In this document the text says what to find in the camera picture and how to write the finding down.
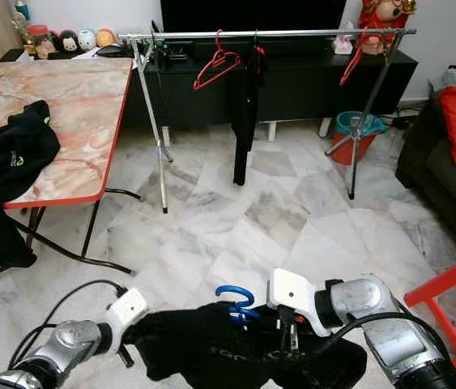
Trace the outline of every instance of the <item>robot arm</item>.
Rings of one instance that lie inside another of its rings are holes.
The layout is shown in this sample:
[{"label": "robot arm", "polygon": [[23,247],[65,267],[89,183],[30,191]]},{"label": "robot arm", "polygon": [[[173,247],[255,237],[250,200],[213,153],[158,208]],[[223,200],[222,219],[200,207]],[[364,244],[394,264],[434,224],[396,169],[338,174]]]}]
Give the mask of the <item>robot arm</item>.
[{"label": "robot arm", "polygon": [[[275,269],[268,304],[288,306],[304,315],[319,336],[371,314],[400,312],[384,282],[366,275],[360,280],[327,283],[316,290],[304,277]],[[431,336],[407,319],[385,318],[363,323],[366,343],[397,389],[456,389],[456,369],[441,354]]]},{"label": "robot arm", "polygon": [[125,330],[148,313],[137,289],[130,289],[105,314],[104,323],[68,321],[59,324],[48,341],[0,374],[0,389],[55,389],[90,357],[122,351]]}]

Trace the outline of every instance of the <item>metal clothing rack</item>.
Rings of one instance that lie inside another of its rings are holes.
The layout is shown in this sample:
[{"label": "metal clothing rack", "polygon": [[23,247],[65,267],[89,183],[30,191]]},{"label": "metal clothing rack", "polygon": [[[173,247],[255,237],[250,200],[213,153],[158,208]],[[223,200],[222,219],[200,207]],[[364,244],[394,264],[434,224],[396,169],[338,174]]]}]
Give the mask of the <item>metal clothing rack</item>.
[{"label": "metal clothing rack", "polygon": [[[241,37],[287,37],[287,36],[360,36],[362,34],[366,35],[381,35],[382,44],[384,45],[386,41],[386,36],[395,35],[394,41],[391,44],[389,49],[384,47],[384,65],[377,77],[377,81],[373,85],[373,89],[369,95],[369,98],[364,107],[363,114],[360,117],[357,125],[352,127],[351,134],[347,135],[340,142],[337,142],[331,149],[326,151],[326,155],[330,155],[335,152],[338,148],[343,146],[345,143],[352,141],[352,163],[350,165],[351,177],[350,183],[348,186],[348,197],[354,199],[355,189],[356,189],[356,172],[357,172],[357,150],[359,149],[359,142],[363,135],[364,123],[366,117],[369,115],[370,110],[372,109],[373,103],[377,98],[377,94],[381,89],[382,83],[388,74],[390,69],[391,62],[394,59],[395,53],[397,51],[400,42],[402,41],[405,35],[416,34],[416,29],[414,28],[370,28],[370,29],[354,29],[354,30],[277,30],[277,31],[238,31],[238,32],[153,32],[152,34],[120,34],[118,38],[122,41],[128,42],[134,51],[134,58],[138,64],[138,73],[139,80],[141,83],[141,88],[143,90],[143,95],[145,96],[145,102],[147,104],[148,115],[150,117],[152,131],[154,132],[154,138],[156,140],[156,153],[158,156],[158,165],[160,170],[160,190],[161,190],[161,203],[163,206],[163,213],[168,213],[168,206],[166,202],[166,186],[164,183],[164,166],[163,166],[163,155],[166,156],[169,162],[173,161],[170,153],[167,148],[161,143],[159,127],[156,123],[156,118],[154,116],[154,111],[152,109],[152,103],[150,99],[150,93],[147,87],[147,81],[145,79],[145,67],[150,61],[150,57],[154,51],[154,47],[157,41],[163,41],[165,39],[211,39],[216,36],[221,38],[241,38]],[[137,45],[138,41],[144,41],[148,43],[147,51],[144,55],[139,52]]]}]

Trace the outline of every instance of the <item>black tv cabinet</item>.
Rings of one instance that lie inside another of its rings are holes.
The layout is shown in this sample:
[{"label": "black tv cabinet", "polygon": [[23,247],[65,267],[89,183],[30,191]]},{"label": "black tv cabinet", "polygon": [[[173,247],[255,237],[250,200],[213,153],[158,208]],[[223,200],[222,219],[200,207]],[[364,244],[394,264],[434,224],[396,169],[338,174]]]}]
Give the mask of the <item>black tv cabinet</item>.
[{"label": "black tv cabinet", "polygon": [[[384,63],[382,56],[364,55],[347,83],[339,80],[351,56],[325,52],[316,55],[268,56],[265,86],[260,90],[258,120],[273,122],[330,118],[347,110],[362,110]],[[232,122],[232,102],[243,69],[235,69],[204,89],[192,84],[207,60],[188,59],[168,68],[149,63],[145,70],[158,126],[200,126]],[[372,113],[395,111],[417,61],[398,51]],[[124,112],[126,121],[149,125],[137,71],[133,73]]]}]

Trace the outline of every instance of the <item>logo print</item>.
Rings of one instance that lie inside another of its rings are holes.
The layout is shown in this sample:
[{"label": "logo print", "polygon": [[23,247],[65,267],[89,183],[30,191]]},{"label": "logo print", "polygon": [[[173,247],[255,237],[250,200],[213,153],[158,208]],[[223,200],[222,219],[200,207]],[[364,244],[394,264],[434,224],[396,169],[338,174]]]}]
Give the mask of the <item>logo print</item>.
[{"label": "logo print", "polygon": [[22,166],[22,165],[24,165],[24,158],[22,156],[17,156],[17,151],[12,150],[10,166],[12,168],[15,168],[17,166]]}]

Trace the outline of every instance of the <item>black cloth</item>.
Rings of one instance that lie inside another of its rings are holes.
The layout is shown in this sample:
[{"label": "black cloth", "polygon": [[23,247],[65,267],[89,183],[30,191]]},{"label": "black cloth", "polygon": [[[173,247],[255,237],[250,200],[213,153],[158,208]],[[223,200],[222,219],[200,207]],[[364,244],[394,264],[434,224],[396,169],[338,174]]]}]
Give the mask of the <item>black cloth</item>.
[{"label": "black cloth", "polygon": [[0,266],[28,267],[36,260],[2,205],[28,190],[57,155],[60,144],[47,122],[49,107],[39,100],[0,127]]},{"label": "black cloth", "polygon": [[196,389],[254,389],[269,379],[287,389],[347,389],[363,376],[367,354],[359,345],[340,340],[321,356],[309,355],[327,338],[315,336],[304,324],[298,328],[299,351],[280,358],[276,311],[258,307],[264,319],[245,331],[232,323],[231,305],[149,314],[124,339],[141,354],[148,378],[182,374]]},{"label": "black cloth", "polygon": [[243,81],[237,97],[237,111],[232,123],[232,129],[237,137],[233,182],[240,186],[245,184],[247,153],[253,146],[254,127],[257,122],[258,87],[263,86],[265,69],[264,51],[260,47],[255,47],[246,61]]}]

